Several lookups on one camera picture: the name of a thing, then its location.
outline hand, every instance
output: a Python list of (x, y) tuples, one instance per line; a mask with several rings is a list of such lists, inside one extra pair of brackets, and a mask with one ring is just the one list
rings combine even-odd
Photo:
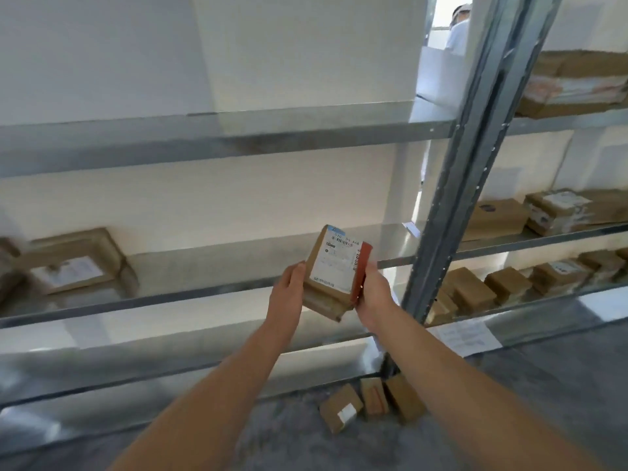
[(292, 339), (296, 326), (299, 325), (303, 308), (304, 278), (304, 262), (288, 266), (277, 284), (272, 287), (271, 298), (268, 301), (264, 324), (274, 333), (278, 333), (286, 346)]
[(379, 334), (386, 314), (391, 308), (397, 307), (392, 297), (388, 280), (381, 275), (374, 263), (368, 263), (364, 289), (356, 310), (362, 324), (375, 335)]

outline person's right hand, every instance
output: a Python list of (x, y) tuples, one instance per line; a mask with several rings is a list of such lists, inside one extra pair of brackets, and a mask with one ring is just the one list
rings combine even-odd
[(391, 308), (397, 307), (392, 297), (388, 280), (381, 275), (374, 263), (368, 263), (364, 289), (356, 310), (362, 324), (375, 335), (379, 334), (381, 324)]

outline metal upright post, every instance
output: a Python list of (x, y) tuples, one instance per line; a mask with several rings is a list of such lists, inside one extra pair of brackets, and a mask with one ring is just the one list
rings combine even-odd
[[(493, 0), (401, 306), (423, 323), (561, 0)], [(383, 372), (396, 367), (388, 360)]]

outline gray floor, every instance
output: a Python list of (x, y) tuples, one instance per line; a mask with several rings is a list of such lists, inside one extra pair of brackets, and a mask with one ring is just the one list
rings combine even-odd
[[(499, 350), (470, 362), (589, 448), (610, 468), (628, 462), (628, 322)], [(394, 417), (359, 420), (332, 436), (317, 406), (335, 388), (256, 406), (241, 436), (235, 469), (463, 470), (466, 466), (427, 416), (401, 427)], [(3, 471), (105, 469), (138, 431), (68, 443), (0, 460)]]

